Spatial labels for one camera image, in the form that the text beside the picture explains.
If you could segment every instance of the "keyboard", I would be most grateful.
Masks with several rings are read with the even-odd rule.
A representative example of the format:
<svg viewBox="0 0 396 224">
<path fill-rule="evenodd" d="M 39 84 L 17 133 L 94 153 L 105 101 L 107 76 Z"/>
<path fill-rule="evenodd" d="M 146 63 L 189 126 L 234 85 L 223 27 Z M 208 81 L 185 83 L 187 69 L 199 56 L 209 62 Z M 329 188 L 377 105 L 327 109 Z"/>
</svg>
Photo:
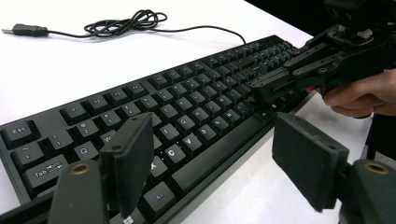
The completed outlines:
<svg viewBox="0 0 396 224">
<path fill-rule="evenodd" d="M 62 169 L 98 160 L 125 120 L 151 113 L 155 157 L 139 204 L 111 223 L 166 223 L 306 96 L 271 104 L 249 82 L 295 47 L 276 35 L 227 49 L 0 126 L 1 159 L 21 201 L 53 192 Z"/>
</svg>

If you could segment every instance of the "white table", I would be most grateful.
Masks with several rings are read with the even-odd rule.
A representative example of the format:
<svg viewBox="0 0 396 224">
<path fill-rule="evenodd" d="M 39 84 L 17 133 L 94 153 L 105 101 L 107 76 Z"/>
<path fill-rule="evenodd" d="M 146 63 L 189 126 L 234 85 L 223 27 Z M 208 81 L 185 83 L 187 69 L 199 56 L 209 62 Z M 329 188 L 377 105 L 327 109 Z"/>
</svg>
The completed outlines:
<svg viewBox="0 0 396 224">
<path fill-rule="evenodd" d="M 247 42 L 278 35 L 296 47 L 304 32 L 242 0 L 201 1 L 1 1 L 0 25 L 17 22 L 84 34 L 82 27 L 104 19 L 126 19 L 138 9 L 161 11 L 160 28 L 217 25 Z M 242 44 L 213 29 L 178 34 L 145 32 L 110 41 L 0 34 L 0 124 L 62 105 L 133 79 Z M 297 115 L 351 150 L 358 159 L 370 120 L 333 113 L 313 96 Z M 271 158 L 272 132 L 239 160 L 174 220 L 178 223 L 337 223 L 338 208 L 315 212 Z M 0 164 L 0 214 L 19 205 Z"/>
</svg>

